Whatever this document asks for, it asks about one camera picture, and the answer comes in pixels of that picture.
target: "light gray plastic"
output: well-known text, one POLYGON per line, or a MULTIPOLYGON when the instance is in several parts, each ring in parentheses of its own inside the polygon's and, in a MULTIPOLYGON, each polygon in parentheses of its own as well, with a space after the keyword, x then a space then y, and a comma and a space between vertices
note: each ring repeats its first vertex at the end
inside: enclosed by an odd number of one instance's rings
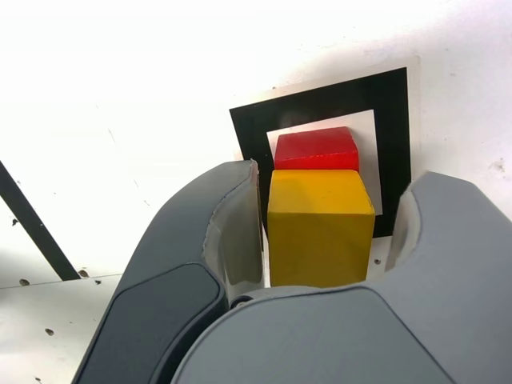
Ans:
POLYGON ((208 225, 202 256, 224 282, 229 300, 263 288, 258 168, 218 204, 208 225))
POLYGON ((274 298, 231 311, 196 341, 173 384, 446 384, 376 293, 274 298))
POLYGON ((259 238, 260 233, 259 226, 254 224, 258 222, 257 179, 256 162, 226 162, 183 187, 160 209, 148 226, 126 268, 126 272, 130 273, 123 275, 117 291, 143 282, 163 270, 187 262, 200 262, 206 258, 208 267, 224 284, 227 281, 223 266, 234 263, 227 259, 244 259, 245 263, 236 264, 242 268, 236 274, 246 275, 250 282, 259 281, 257 287, 263 288, 262 251, 260 245, 254 241, 259 238), (236 213, 230 214, 229 210, 238 208, 245 215, 250 214, 251 219, 233 226, 231 218, 236 213), (229 228, 222 228, 224 224, 229 225, 229 228), (216 226, 217 232, 218 228, 222 228, 225 233, 230 234, 222 242, 216 242, 217 249, 208 246, 208 237, 215 232, 210 226, 216 226), (225 251, 226 241, 239 244, 246 238, 249 239, 247 249, 242 253, 225 251), (220 255, 212 256, 216 251, 220 255))
POLYGON ((463 180, 428 173, 411 190, 418 243, 368 286, 456 382, 510 382, 512 223, 463 180))
POLYGON ((418 203, 410 188, 407 188, 406 192, 400 197, 385 271, 392 270, 409 257, 418 243, 421 228, 418 203))

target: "black border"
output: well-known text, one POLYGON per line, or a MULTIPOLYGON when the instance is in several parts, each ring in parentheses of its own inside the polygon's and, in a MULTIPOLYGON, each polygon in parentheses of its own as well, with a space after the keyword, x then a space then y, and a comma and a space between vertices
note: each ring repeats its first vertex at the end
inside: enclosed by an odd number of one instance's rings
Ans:
POLYGON ((62 280, 80 279, 9 171, 0 162, 0 196, 62 280))
POLYGON ((382 197, 374 238, 380 238, 392 235, 400 196, 411 180, 406 67, 230 110, 244 159, 258 162, 265 229, 274 170, 267 132, 365 110, 374 110, 382 197))

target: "cube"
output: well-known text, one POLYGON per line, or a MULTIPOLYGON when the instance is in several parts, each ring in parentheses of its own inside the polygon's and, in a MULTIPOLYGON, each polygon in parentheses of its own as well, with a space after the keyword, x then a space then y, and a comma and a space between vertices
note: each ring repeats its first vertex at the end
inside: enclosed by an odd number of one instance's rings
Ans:
POLYGON ((359 154, 346 126, 282 134, 274 156, 276 170, 356 170, 359 154))
POLYGON ((366 278, 375 212, 354 170, 275 170, 268 209, 272 286, 366 278))

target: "black square frame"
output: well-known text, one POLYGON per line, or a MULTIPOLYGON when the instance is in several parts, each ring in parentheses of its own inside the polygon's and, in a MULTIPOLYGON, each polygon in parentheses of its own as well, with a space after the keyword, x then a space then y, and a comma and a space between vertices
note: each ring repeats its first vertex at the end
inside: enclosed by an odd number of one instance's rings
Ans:
POLYGON ((411 180, 407 68, 399 68, 256 102, 230 110, 244 159, 259 167, 262 221, 266 217, 274 160, 267 132, 300 124, 374 111, 382 214, 374 238, 393 233, 400 196, 411 180))

